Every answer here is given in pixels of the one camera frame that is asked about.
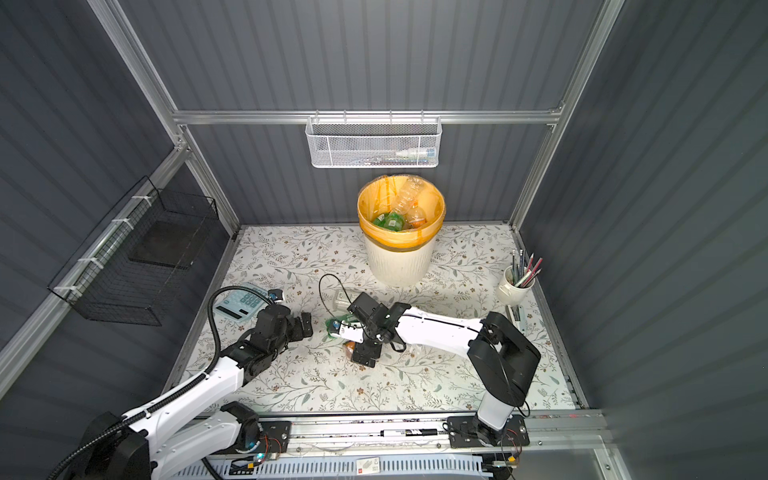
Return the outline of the brown tea bottle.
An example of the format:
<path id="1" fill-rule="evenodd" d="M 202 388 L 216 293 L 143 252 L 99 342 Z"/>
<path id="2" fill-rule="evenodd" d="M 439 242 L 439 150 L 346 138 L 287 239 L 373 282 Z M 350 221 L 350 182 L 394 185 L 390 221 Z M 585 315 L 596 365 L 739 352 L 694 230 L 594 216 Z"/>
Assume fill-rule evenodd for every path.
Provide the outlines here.
<path id="1" fill-rule="evenodd" d="M 352 356 L 353 356 L 353 354 L 354 354 L 355 345 L 356 345 L 356 343 L 355 343 L 355 342 L 353 342 L 353 341 L 347 341 L 347 342 L 345 342 L 345 343 L 343 344 L 343 348 L 344 348 L 344 352 L 345 352 L 345 355 L 346 355 L 346 357 L 347 357 L 349 360 L 351 360 L 351 359 L 352 359 Z"/>

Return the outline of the square clear bottle green label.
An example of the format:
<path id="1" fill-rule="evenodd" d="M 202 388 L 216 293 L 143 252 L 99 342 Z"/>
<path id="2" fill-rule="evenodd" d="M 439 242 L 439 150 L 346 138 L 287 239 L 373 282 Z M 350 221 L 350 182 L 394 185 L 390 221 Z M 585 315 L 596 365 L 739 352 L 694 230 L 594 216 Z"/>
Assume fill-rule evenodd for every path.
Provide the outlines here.
<path id="1" fill-rule="evenodd" d="M 344 292 L 338 291 L 333 298 L 333 310 L 336 312 L 347 312 L 350 305 L 351 300 L 348 296 Z"/>

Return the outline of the green bottle yellow cap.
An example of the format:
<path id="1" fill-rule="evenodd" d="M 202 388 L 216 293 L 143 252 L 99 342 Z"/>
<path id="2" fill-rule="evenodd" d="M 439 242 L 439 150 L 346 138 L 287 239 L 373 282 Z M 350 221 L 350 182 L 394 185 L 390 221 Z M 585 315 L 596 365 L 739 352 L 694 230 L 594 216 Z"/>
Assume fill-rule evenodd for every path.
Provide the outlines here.
<path id="1" fill-rule="evenodd" d="M 377 215 L 373 221 L 373 225 L 385 230 L 400 232 L 405 228 L 405 218 L 397 212 L 387 212 Z"/>
<path id="2" fill-rule="evenodd" d="M 330 338 L 339 338 L 343 323 L 338 318 L 331 318 L 325 321 L 325 327 Z"/>

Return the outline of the orange label crushed bottle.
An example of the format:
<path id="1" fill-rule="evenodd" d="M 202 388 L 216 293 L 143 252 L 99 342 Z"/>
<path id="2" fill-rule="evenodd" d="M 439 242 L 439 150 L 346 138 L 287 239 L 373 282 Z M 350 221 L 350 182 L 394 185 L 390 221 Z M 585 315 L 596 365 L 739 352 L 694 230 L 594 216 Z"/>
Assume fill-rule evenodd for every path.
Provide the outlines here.
<path id="1" fill-rule="evenodd" d="M 418 229 L 426 225 L 428 220 L 424 209 L 418 205 L 413 206 L 406 214 L 406 222 L 409 230 Z"/>

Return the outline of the tall clear ribbed bottle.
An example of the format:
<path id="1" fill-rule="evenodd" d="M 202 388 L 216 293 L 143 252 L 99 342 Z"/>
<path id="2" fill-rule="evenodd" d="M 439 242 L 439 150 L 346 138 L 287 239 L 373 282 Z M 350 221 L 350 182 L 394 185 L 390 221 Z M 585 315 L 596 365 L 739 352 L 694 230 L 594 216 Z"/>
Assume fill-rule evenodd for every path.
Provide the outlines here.
<path id="1" fill-rule="evenodd" d="M 426 181 L 421 177 L 407 176 L 392 203 L 392 211 L 401 216 L 407 214 L 413 208 L 425 186 Z"/>

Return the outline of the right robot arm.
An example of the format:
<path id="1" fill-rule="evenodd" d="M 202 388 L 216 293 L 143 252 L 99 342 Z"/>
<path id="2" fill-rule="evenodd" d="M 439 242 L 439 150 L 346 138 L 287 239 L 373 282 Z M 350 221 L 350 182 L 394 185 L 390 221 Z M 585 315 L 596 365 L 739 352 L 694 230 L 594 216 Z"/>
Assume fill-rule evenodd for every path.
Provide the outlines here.
<path id="1" fill-rule="evenodd" d="M 407 303 L 390 307 L 366 293 L 346 310 L 358 321 L 341 333 L 357 349 L 426 346 L 468 359 L 485 393 L 477 422 L 496 434 L 508 418 L 526 405 L 541 353 L 505 315 L 491 311 L 483 318 L 461 319 L 426 312 Z"/>

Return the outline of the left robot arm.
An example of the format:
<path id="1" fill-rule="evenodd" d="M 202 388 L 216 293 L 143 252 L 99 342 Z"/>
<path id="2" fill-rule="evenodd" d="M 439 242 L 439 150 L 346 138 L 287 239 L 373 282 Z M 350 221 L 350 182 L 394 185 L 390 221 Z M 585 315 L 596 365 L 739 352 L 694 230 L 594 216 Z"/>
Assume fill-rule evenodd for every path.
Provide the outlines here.
<path id="1" fill-rule="evenodd" d="M 244 292 L 260 299 L 255 324 L 223 346 L 215 321 L 216 300 Z M 87 427 L 78 447 L 49 473 L 51 479 L 168 479 L 229 447 L 246 453 L 268 443 L 260 417 L 229 402 L 208 420 L 190 422 L 209 406 L 267 370 L 292 342 L 313 334 L 308 313 L 293 314 L 278 298 L 247 286 L 215 290 L 206 304 L 213 356 L 194 376 L 121 415 L 105 413 Z"/>

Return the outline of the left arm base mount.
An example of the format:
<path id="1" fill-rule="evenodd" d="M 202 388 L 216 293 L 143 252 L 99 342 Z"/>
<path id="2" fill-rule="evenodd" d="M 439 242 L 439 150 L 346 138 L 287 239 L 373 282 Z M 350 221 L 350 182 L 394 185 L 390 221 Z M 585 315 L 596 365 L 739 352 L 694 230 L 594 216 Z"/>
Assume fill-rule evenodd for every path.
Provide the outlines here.
<path id="1" fill-rule="evenodd" d="M 259 425 L 253 424 L 242 427 L 235 443 L 227 448 L 216 451 L 215 455 L 286 453 L 290 442 L 292 426 L 293 424 L 290 421 L 261 420 Z"/>

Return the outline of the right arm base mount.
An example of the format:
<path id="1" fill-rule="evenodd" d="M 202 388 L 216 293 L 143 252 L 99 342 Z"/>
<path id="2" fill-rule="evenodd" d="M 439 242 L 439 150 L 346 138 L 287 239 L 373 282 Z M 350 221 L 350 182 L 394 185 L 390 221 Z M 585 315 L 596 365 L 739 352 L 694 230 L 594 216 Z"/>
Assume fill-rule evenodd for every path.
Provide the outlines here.
<path id="1" fill-rule="evenodd" d="M 442 427 L 452 448 L 526 447 L 530 444 L 521 415 L 510 416 L 500 430 L 487 426 L 476 416 L 450 416 Z"/>

